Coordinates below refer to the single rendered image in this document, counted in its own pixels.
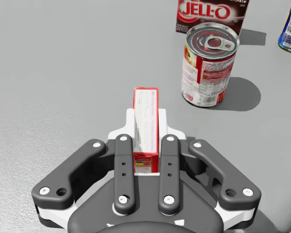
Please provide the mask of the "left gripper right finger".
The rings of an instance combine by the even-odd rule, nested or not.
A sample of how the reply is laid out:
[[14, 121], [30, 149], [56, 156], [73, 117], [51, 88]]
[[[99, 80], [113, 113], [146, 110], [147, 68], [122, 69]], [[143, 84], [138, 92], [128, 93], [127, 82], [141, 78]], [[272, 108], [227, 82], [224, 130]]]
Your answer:
[[167, 124], [165, 109], [158, 111], [161, 140], [159, 210], [175, 215], [180, 209], [180, 171], [192, 173], [193, 178], [207, 174], [209, 182], [203, 187], [217, 199], [216, 206], [225, 211], [255, 211], [261, 191], [207, 141], [186, 141], [185, 134]]

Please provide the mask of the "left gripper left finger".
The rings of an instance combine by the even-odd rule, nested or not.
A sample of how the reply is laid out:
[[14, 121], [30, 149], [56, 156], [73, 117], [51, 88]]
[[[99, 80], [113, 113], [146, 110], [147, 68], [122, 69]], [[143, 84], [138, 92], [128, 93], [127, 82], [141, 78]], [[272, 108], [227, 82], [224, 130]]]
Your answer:
[[58, 165], [32, 189], [32, 199], [41, 209], [70, 208], [88, 188], [114, 171], [113, 203], [116, 212], [129, 215], [136, 206], [133, 139], [135, 110], [126, 111], [126, 124], [112, 131], [108, 141], [91, 139]]

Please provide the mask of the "red and white can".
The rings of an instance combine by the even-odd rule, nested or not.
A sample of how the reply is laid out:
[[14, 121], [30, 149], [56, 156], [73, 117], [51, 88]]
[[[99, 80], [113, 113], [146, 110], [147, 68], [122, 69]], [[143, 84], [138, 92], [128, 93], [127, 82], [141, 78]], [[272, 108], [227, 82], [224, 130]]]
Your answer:
[[239, 45], [237, 33], [220, 23], [202, 23], [188, 30], [181, 76], [187, 102], [202, 108], [222, 102]]

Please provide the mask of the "dark red carton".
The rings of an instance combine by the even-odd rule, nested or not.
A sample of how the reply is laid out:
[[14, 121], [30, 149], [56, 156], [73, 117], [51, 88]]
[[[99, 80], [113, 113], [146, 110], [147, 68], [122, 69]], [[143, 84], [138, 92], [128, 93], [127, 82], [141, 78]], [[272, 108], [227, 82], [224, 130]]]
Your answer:
[[250, 0], [178, 0], [176, 32], [187, 33], [206, 22], [220, 23], [241, 33]]

